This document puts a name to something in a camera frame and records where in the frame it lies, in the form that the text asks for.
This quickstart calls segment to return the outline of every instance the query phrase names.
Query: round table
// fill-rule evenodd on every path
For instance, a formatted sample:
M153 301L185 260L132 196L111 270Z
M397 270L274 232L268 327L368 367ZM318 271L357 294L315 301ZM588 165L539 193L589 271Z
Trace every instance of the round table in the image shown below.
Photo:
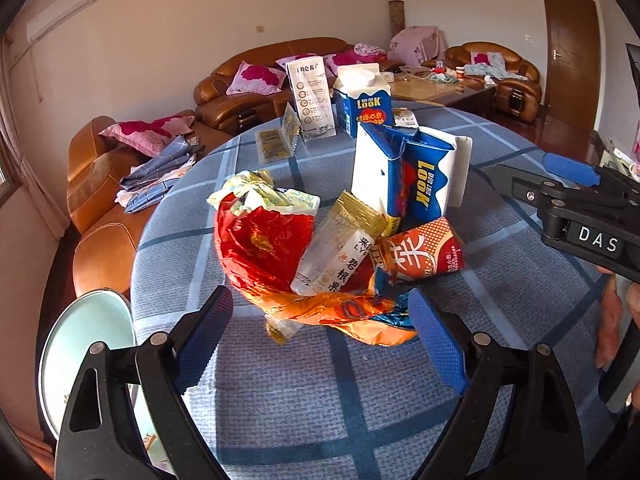
M480 117L444 107L395 103L418 122L473 138L472 167L460 208L447 212L465 243L466 269L433 279L429 295L472 332L556 353L580 417L587 458L613 427L597 395L593 364L598 302L605 279L586 262L545 247L530 206L504 200L484 170L505 162L543 173L543 152ZM257 126L208 155L184 176L148 222L132 276L139 341L169 331L225 283L206 203L225 179L257 170ZM351 188L355 140L345 133L304 144L271 164L277 186L321 198L319 220ZM340 331L305 326L285 346L267 335L261 310L233 290L234 314L188 405L205 441L233 479L411 478L456 403L418 338L382 348ZM498 397L474 468L488 463L509 400Z

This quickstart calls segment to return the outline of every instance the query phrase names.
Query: brown leather sofa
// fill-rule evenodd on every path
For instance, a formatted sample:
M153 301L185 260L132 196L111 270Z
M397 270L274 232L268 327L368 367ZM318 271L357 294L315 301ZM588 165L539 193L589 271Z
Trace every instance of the brown leather sofa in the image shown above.
M207 126L233 136L256 124L282 117L287 102L293 102L288 80L285 80L280 92L269 96L226 95L226 89L231 85L240 64L245 61L281 69L276 61L283 57L309 53L327 56L349 48L353 48L353 45L338 38L303 38L259 46L236 54L196 86L193 91L193 98L198 105L196 117ZM402 64L395 61L383 61L380 63L380 70L392 70L400 65Z
M523 59L522 56L497 43L487 41L471 41L460 46L452 46L445 51L445 65L449 68L464 66L471 63L471 53L500 52L504 57L505 67L508 72L524 75L529 78L502 79L498 81L495 97L495 105L498 110L511 114L521 120L532 122L540 108L542 88L540 87L540 72L532 62ZM436 60L423 63L424 66L433 67Z
M192 110L180 115L193 115ZM101 116L75 134L69 145L66 204L73 224L82 235L73 263L74 288L82 294L112 288L129 295L131 272L142 231L155 207L128 214L114 203L119 181L148 156L98 135L116 121ZM194 132L208 153L232 137L196 121Z

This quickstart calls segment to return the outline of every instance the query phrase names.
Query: tablecloth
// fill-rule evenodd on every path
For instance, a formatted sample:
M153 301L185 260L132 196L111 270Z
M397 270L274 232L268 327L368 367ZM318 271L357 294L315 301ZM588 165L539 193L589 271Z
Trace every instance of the tablecloth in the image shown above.
M457 313L472 332L487 332L501 344L551 345L590 458L613 427L597 395L593 365L605 279L591 264L545 247L534 210L500 197L484 174L500 162L544 173L543 152L471 114L395 104L413 109L420 124L474 140L463 204L447 213L465 243L466 269L434 278L430 298ZM301 142L295 158L268 168L279 187L320 196L321 220L351 187L354 144L344 133ZM139 341L171 330L225 283L206 198L228 176L258 168L254 128L197 163L160 203L132 276ZM411 478L456 403L420 341L380 348L331 328L305 326L281 347L267 336L262 312L233 293L231 322L199 385L187 392L191 416L227 474L246 480ZM474 468L491 457L508 395L503 388Z

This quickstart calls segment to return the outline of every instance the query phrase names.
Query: metal screw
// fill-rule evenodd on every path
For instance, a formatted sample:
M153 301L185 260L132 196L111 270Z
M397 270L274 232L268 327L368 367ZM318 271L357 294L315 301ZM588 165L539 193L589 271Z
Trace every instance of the metal screw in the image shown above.
M156 332L151 336L151 344L153 346L160 346L166 343L168 336L166 332Z
M477 334L474 334L474 341L480 346L487 346L491 342L491 337L484 332L478 332Z
M536 350L543 356L551 355L551 348L549 348L549 345L545 345L544 343L540 343L538 346L536 346Z
M89 346L89 354L91 355L98 355L103 350L104 350L104 343L100 341Z

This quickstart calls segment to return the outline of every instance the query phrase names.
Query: pile of clothes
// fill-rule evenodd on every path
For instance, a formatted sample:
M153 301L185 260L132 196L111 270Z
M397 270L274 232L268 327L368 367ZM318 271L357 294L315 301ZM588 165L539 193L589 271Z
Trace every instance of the pile of clothes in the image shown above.
M130 175L120 179L122 189L115 201L123 206L125 213L136 213L160 202L196 163L199 142L198 137L189 140L175 137L160 155L131 168Z

